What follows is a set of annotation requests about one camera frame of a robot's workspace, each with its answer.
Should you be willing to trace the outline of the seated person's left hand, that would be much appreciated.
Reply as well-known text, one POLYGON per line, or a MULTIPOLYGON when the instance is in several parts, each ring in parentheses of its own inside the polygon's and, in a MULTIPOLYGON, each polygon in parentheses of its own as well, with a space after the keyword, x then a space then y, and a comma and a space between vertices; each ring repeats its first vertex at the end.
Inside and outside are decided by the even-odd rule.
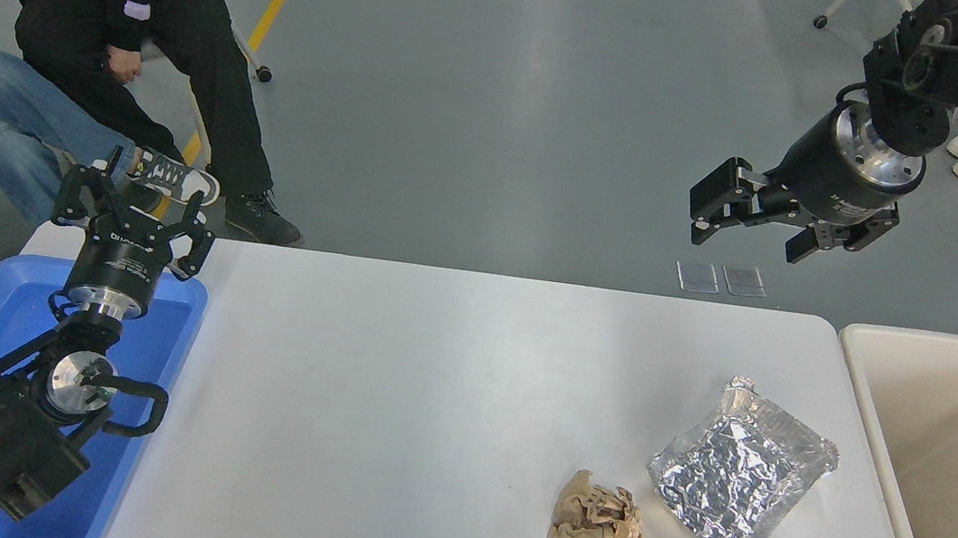
POLYGON ((138 80, 142 73, 142 53, 113 45, 108 45, 105 52, 106 69, 118 83, 127 85, 138 80))

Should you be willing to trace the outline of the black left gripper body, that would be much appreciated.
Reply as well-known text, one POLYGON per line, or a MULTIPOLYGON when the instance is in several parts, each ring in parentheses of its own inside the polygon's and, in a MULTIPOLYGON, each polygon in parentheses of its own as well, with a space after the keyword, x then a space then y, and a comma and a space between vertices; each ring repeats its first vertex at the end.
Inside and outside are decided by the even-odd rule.
POLYGON ((116 230, 87 230, 72 273, 65 281, 68 293, 89 289, 118 292, 134 301, 149 302, 171 261, 171 248, 140 244, 116 230))

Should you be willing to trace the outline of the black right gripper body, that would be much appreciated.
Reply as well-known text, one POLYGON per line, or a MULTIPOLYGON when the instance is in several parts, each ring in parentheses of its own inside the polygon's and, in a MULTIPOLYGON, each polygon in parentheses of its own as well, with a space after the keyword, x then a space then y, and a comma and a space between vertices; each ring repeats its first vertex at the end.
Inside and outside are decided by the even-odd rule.
POLYGON ((923 157, 891 148, 868 113, 833 110, 767 172, 813 217, 864 223, 924 180, 923 157))

